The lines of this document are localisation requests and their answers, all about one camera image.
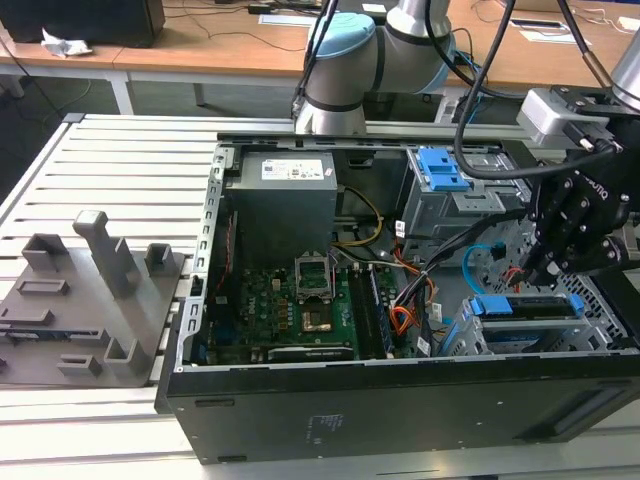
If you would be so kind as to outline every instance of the wooden table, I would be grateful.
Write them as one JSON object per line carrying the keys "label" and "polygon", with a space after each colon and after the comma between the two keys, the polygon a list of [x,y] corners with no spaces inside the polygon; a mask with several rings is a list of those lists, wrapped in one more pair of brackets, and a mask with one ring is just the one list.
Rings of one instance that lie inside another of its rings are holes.
{"label": "wooden table", "polygon": [[[186,2],[203,6],[197,0]],[[472,9],[475,3],[476,0],[453,0],[449,17],[454,28],[465,27],[471,31],[474,53],[482,63],[503,10],[493,0],[483,0]],[[94,55],[60,59],[37,44],[9,42],[9,48],[32,75],[110,81],[120,112],[124,114],[133,113],[135,100],[131,82],[136,80],[191,83],[199,105],[204,104],[202,84],[207,83],[293,87],[302,72],[308,29],[260,25],[258,16],[240,8],[245,4],[237,4],[237,11],[215,10],[215,15],[203,15],[210,13],[209,10],[187,9],[187,15],[181,0],[165,0],[165,28],[151,49],[98,46],[94,47]],[[573,5],[605,8],[607,17],[614,20],[621,15],[640,18],[637,5],[585,1],[575,1]],[[496,21],[487,23],[479,15]],[[561,20],[559,13],[523,12],[517,16]],[[603,65],[613,69],[632,36],[581,18],[578,25]],[[293,51],[268,45],[247,33]],[[456,38],[460,48],[468,50],[464,34],[456,34]],[[0,52],[0,74],[21,74],[5,51]],[[489,78],[494,87],[518,91],[558,83],[595,85],[575,45],[530,42],[515,27],[508,28]],[[450,75],[446,85],[449,88],[445,93],[455,98],[464,84]]]}

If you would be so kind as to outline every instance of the motherboard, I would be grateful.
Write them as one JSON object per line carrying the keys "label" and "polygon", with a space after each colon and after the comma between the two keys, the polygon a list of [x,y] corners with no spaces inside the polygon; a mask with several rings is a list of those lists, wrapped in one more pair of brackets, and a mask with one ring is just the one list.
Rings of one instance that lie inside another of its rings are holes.
{"label": "motherboard", "polygon": [[[360,289],[358,281],[354,284],[357,278],[364,280]],[[320,288],[323,272],[310,269],[298,278],[294,268],[244,270],[237,297],[229,299],[228,305],[213,306],[217,314],[209,332],[208,363],[263,363],[273,361],[268,356],[274,351],[288,359],[311,349],[332,351],[350,360],[374,358],[369,353],[372,345],[378,357],[390,351],[387,312],[397,291],[388,268],[371,274],[334,267],[330,300],[309,297],[301,301],[300,284]]]}

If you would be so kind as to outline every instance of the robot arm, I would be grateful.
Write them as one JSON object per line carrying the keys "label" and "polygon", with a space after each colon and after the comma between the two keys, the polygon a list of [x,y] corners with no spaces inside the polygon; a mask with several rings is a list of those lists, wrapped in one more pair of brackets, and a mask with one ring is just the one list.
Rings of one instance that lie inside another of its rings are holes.
{"label": "robot arm", "polygon": [[304,89],[296,133],[363,134],[366,92],[427,93],[440,87],[448,70],[432,42],[450,54],[455,49],[448,7],[449,0],[432,2],[435,40],[426,32],[425,0],[401,0],[384,27],[366,15],[335,14]]}
{"label": "robot arm", "polygon": [[[640,34],[612,75],[613,87],[533,89],[518,122],[541,146],[566,148],[575,170],[533,182],[536,223],[523,278],[555,283],[559,273],[597,274],[640,264],[633,212],[640,212]],[[578,166],[585,155],[601,161]]]}

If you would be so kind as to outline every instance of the gray carpet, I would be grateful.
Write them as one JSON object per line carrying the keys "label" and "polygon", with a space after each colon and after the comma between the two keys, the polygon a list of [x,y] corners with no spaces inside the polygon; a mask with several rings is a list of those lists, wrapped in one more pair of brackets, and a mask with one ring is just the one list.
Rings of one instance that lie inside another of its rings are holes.
{"label": "gray carpet", "polygon": [[[57,108],[78,98],[88,80],[38,78],[38,85]],[[195,105],[193,88],[188,84],[135,82],[136,113],[140,115],[226,116],[286,118],[289,116],[292,89],[206,85],[208,105]],[[429,122],[433,121],[438,98],[394,95],[393,101],[368,103],[368,119]],[[486,100],[474,123],[512,124],[518,105]],[[111,85],[93,80],[86,96],[63,109],[67,112],[117,114]],[[25,96],[16,100],[8,92],[0,97],[0,202],[37,156],[60,123],[33,83],[26,82]]]}

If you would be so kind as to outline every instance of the green motherboard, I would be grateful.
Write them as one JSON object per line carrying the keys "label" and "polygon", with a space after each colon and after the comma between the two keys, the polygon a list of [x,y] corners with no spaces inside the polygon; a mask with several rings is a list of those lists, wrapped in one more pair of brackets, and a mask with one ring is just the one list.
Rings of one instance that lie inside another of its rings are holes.
{"label": "green motherboard", "polygon": [[[302,273],[301,285],[305,288],[326,285],[323,270]],[[332,272],[331,301],[309,298],[299,303],[293,268],[245,270],[238,298],[231,302],[234,321],[219,322],[211,329],[210,362],[262,363],[266,349],[291,346],[347,347],[353,349],[354,359],[362,358],[358,348],[359,308],[352,304],[362,299],[352,297],[350,275],[353,270],[347,268]],[[362,276],[367,278],[367,273],[362,272]],[[395,298],[394,277],[384,268],[376,271],[376,277],[380,304],[386,309]]]}

